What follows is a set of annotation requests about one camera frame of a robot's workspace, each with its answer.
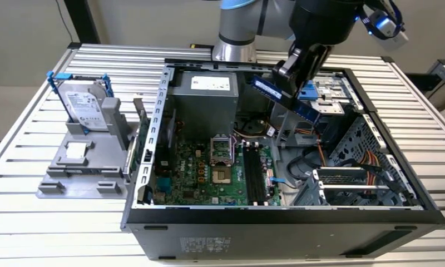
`motherboard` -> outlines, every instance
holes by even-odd
[[[224,144],[218,140],[208,143],[178,143],[174,169],[168,177],[158,177],[156,181],[154,204],[249,205],[253,186],[248,187],[244,149],[242,144]],[[214,155],[221,158],[230,155],[230,162],[216,162]],[[276,173],[268,146],[257,149],[257,158],[261,175],[250,177],[249,180],[257,180],[261,184],[261,205],[280,205],[278,188],[269,179]]]

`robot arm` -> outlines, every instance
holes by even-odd
[[[292,30],[289,57],[274,66],[273,77],[276,86],[296,97],[334,45],[346,40],[358,18],[368,33],[381,40],[404,30],[401,13],[388,1],[389,5],[384,0],[222,0],[213,60],[254,62],[254,36],[289,36]],[[373,11],[369,16],[364,6]],[[393,28],[385,27],[386,21]]]

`side panel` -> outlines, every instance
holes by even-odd
[[[373,258],[418,238],[429,225],[129,224],[150,260]]]

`black cylinder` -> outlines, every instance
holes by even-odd
[[[354,25],[361,0],[297,0],[290,16],[296,47],[344,42]]]

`ram slot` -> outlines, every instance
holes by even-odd
[[[242,156],[248,204],[264,205],[265,185],[257,148],[244,147]]]

